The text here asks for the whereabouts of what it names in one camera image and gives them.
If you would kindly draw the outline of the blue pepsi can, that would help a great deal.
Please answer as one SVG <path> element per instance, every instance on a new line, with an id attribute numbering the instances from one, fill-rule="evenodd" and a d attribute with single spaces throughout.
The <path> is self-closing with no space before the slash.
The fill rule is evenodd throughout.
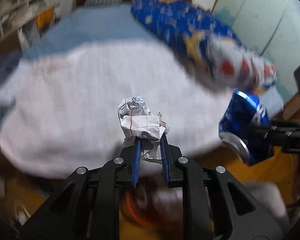
<path id="1" fill-rule="evenodd" d="M 266 108 L 258 96 L 235 89 L 219 122 L 218 135 L 245 165 L 253 166 L 274 155 L 267 133 L 256 132 L 258 128 L 269 128 L 270 124 Z"/>

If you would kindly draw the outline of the white paper ball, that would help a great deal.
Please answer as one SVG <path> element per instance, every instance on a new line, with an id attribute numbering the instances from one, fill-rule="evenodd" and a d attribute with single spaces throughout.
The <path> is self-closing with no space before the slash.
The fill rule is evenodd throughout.
<path id="1" fill-rule="evenodd" d="M 152 114 L 140 95 L 125 98 L 118 106 L 118 117 L 125 135 L 123 144 L 132 146 L 135 138 L 145 140 L 141 150 L 141 159 L 150 163 L 161 163 L 158 154 L 159 142 L 170 127 L 162 120 L 161 113 Z"/>

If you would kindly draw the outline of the orange plastic waste basket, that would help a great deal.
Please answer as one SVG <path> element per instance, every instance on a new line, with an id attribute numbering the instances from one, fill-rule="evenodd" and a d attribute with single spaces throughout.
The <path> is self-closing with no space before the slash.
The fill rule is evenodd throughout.
<path id="1" fill-rule="evenodd" d="M 145 185 L 125 191 L 121 210 L 136 224 L 164 229 L 181 226 L 183 222 L 183 190 Z"/>

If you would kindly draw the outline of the white patterned sheet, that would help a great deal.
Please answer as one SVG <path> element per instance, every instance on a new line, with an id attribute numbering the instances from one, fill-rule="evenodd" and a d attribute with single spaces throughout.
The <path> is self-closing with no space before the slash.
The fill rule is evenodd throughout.
<path id="1" fill-rule="evenodd" d="M 163 43 L 86 43 L 65 53 L 21 60 L 0 86 L 0 147 L 15 168 L 61 179 L 119 154 L 118 107 L 140 95 L 170 127 L 168 141 L 188 157 L 219 146 L 218 123 L 232 90 L 191 76 Z"/>

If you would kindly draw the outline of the blue star patterned quilt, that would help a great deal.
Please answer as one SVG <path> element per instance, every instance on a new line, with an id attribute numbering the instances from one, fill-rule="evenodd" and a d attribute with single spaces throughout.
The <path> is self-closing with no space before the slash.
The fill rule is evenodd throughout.
<path id="1" fill-rule="evenodd" d="M 276 82 L 276 68 L 270 61 L 248 49 L 228 25 L 189 2 L 135 0 L 131 13 L 217 83 L 253 90 Z"/>

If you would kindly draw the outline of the blue bed sheet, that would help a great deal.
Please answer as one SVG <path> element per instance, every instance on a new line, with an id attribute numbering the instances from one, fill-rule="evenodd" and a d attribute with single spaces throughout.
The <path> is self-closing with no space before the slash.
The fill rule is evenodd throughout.
<path id="1" fill-rule="evenodd" d="M 122 3 L 114 7 L 79 8 L 29 48 L 23 57 L 35 60 L 88 42 L 159 39 L 132 15 L 131 7 L 132 3 Z"/>

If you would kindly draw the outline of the wooden bookshelf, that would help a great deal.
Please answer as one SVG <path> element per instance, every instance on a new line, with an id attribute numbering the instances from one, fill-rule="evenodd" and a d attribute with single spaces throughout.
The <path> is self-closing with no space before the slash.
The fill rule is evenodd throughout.
<path id="1" fill-rule="evenodd" d="M 39 41 L 54 25 L 58 6 L 49 0 L 0 0 L 0 56 Z"/>

